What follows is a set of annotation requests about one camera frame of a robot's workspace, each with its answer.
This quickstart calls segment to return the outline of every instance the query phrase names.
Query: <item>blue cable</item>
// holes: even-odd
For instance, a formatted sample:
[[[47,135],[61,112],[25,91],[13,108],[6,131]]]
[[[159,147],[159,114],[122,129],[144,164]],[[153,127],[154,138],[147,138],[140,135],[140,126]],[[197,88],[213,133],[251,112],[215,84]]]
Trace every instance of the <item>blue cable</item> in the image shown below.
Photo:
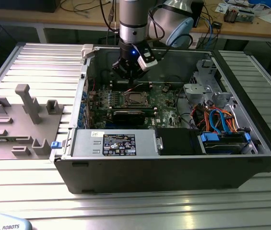
[[[208,19],[205,19],[205,20],[208,22],[209,27],[210,27],[210,37],[209,37],[208,43],[207,43],[207,45],[205,47],[205,49],[207,49],[209,47],[211,39],[212,39],[213,30],[212,30],[212,25],[211,25],[210,21]]]
[[[226,125],[225,117],[224,117],[223,113],[222,113],[220,110],[218,110],[218,109],[214,109],[214,110],[212,110],[212,111],[210,112],[209,122],[210,122],[211,127],[212,127],[218,134],[221,134],[220,130],[214,126],[214,124],[213,124],[213,119],[212,119],[213,114],[215,114],[215,112],[217,112],[217,111],[220,113],[224,131],[225,131],[226,133],[231,133],[230,130],[229,130],[229,128],[228,128],[228,126]]]

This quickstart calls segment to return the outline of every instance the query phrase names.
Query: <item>slotted aluminum surface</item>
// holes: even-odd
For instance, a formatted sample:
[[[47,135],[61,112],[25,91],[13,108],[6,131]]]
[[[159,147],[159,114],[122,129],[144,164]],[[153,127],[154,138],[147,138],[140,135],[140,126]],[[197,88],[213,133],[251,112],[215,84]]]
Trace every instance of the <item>slotted aluminum surface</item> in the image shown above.
[[[271,77],[252,56],[243,52],[220,51],[229,68],[271,129]],[[229,90],[222,78],[225,88]]]
[[[66,136],[80,69],[80,49],[27,44],[16,51],[13,65],[0,79],[0,94],[14,102],[21,103],[9,96],[14,83],[32,82],[35,84],[30,84],[31,89],[36,90],[39,101],[53,97],[65,104],[57,139]],[[49,50],[60,52],[49,57]],[[79,51],[79,55],[71,56],[71,51]],[[31,77],[37,71],[41,75]],[[73,74],[59,75],[62,71]],[[69,93],[61,89],[64,85]],[[49,93],[55,89],[60,90],[59,96]],[[0,161],[0,212],[29,219],[35,230],[271,230],[271,173],[258,174],[239,189],[74,195],[48,160]]]

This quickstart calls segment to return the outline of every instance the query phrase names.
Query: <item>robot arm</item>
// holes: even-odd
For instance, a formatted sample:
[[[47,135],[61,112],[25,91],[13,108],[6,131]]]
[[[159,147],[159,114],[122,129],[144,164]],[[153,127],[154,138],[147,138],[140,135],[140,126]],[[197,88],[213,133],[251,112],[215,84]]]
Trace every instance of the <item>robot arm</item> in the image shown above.
[[[133,81],[141,78],[150,68],[157,65],[148,39],[158,39],[170,45],[180,34],[188,34],[193,26],[192,0],[121,0],[120,18],[120,57],[113,64],[113,70],[124,79]],[[148,14],[161,28],[148,20]],[[173,43],[178,47],[186,41],[181,37]]]

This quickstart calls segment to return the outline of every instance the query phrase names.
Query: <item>motherboard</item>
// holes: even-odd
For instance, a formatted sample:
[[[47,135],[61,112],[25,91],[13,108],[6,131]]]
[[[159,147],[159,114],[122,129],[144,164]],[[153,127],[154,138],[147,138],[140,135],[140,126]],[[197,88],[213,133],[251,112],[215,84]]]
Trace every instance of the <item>motherboard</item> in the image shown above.
[[[175,106],[176,89],[166,84],[150,84],[148,91],[141,91],[142,88],[115,91],[103,85],[89,92],[92,128],[182,127]]]

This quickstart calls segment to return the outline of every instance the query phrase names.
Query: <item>warning label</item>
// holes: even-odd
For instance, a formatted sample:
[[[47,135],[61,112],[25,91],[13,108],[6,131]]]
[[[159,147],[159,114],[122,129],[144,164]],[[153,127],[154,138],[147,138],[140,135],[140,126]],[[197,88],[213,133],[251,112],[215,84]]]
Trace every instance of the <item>warning label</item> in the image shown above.
[[[134,134],[104,134],[104,156],[136,156]]]

